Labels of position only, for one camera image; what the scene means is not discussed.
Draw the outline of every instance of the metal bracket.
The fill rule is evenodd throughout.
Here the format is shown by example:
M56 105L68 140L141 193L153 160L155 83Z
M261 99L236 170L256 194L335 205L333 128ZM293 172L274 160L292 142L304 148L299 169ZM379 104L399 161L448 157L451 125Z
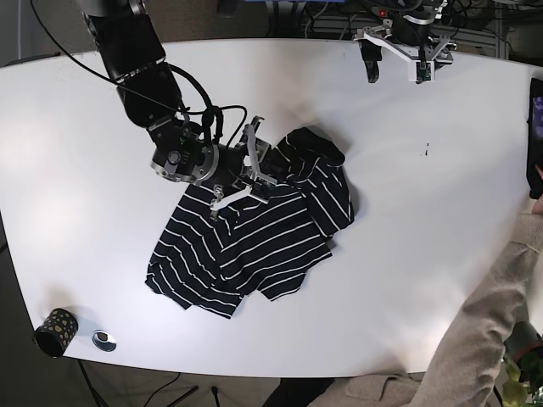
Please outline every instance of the metal bracket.
M387 38L391 36L392 29L392 20L385 19L383 20L383 25L377 27L365 27L356 31L356 35L353 38L354 42L359 42L362 50L362 57L364 58L364 63L366 64L368 81L374 83L374 73L377 70L378 78L378 67L375 68L373 65L377 65L375 60L368 60L364 55L364 42L371 42L377 47L384 47L392 52L394 55L400 57L407 62L407 80L411 82L422 83L426 81L435 81L435 71L445 64L452 64L453 59L450 53L450 47L456 47L456 44L451 42L451 39L447 36L441 36L434 47L429 45L424 46L424 52L426 54L426 61L421 61L418 57L419 50L417 48L411 47L416 51L417 56L411 55L405 51L402 47L392 43Z

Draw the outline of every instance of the person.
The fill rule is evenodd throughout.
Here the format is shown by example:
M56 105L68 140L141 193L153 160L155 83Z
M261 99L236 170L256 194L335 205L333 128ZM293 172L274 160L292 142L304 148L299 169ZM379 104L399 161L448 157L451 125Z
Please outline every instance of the person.
M543 180L543 170L537 171ZM281 398L284 407L303 407L293 399L310 407L484 407L500 372L503 343L518 318L527 316L526 292L542 249L543 197L531 214L518 216L510 242L452 321L422 383L402 375L290 379L265 407ZM312 393L294 396L303 388L300 381Z

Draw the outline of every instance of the green leaf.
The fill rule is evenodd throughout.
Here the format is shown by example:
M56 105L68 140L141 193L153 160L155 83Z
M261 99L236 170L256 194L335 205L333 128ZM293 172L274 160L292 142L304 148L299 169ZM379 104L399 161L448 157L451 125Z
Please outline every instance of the green leaf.
M520 368L509 358L506 359L506 373L514 382L518 382L520 379Z
M508 380L503 383L502 398L504 407L520 407L526 403L528 390L519 382Z

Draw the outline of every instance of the shirt sleeve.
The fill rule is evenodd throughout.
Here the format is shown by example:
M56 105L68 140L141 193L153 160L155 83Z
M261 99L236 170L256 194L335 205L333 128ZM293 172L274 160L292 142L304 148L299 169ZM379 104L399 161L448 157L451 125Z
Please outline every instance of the shirt sleeve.
M484 407L542 248L543 216L520 215L512 240L441 340L409 407Z
M285 182L301 191L324 237L353 223L355 212L343 172L345 156L333 142L301 128L289 133L276 150L288 166Z

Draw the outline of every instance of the white table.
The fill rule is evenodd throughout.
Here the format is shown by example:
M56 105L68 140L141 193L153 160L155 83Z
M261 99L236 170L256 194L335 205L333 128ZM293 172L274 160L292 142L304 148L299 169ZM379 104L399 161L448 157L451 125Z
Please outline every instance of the white table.
M356 222L295 295L271 303L255 293L230 321L185 311L144 284L185 186L149 168L154 145L115 89L65 58L2 69L0 210L32 324L65 307L80 321L67 356L167 371L425 370L527 194L534 69L456 54L436 83L418 86L384 53L381 79L369 85L348 42L184 42L166 51L215 103L264 116L259 137L276 143L309 124L326 131L346 153ZM104 71L97 54L79 58ZM185 104L201 108L179 83ZM225 134L239 119L226 114ZM93 346L98 328L115 336L116 351Z

